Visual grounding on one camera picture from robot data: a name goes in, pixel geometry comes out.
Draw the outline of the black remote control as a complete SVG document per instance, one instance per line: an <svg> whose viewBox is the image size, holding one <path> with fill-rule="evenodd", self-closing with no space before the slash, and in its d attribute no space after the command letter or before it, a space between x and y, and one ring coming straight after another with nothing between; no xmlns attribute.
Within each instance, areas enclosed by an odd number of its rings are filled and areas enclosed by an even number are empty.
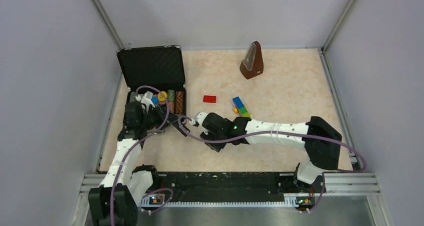
<svg viewBox="0 0 424 226"><path fill-rule="evenodd" d="M190 134L190 130L183 125L182 123L180 123L179 121L176 121L173 123L173 126L184 136L184 137L188 137L188 135Z"/></svg>

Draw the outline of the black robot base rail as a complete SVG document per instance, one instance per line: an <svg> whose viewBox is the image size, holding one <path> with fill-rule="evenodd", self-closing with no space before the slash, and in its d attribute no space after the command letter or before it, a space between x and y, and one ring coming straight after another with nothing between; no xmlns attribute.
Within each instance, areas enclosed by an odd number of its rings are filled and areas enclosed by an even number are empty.
<svg viewBox="0 0 424 226"><path fill-rule="evenodd" d="M294 173L280 172L158 172L140 166L141 185L116 184L112 194L115 215L136 209L156 211L175 207L249 207L281 205L303 212L314 208L326 192L324 176L302 182Z"/></svg>

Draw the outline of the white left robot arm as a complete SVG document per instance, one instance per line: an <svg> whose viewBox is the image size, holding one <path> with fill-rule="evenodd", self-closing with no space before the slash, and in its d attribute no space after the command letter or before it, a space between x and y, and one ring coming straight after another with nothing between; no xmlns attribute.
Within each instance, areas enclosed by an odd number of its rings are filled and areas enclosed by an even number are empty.
<svg viewBox="0 0 424 226"><path fill-rule="evenodd" d="M94 225L137 224L143 197L157 191L161 183L154 167L136 167L136 162L153 131L177 125L178 118L165 105L126 104L113 162L99 186L88 194Z"/></svg>

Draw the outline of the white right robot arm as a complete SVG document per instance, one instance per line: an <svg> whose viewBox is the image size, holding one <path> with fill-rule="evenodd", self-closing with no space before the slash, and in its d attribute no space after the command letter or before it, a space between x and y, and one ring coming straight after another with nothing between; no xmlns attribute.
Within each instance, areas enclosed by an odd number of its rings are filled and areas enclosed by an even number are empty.
<svg viewBox="0 0 424 226"><path fill-rule="evenodd" d="M193 125L202 128L201 139L216 152L227 144L274 144L305 151L308 159L299 164L293 178L293 185L300 192L308 191L323 172L339 168L339 143L343 137L318 116L311 117L308 122L284 124L249 117L231 121L213 112L200 112Z"/></svg>

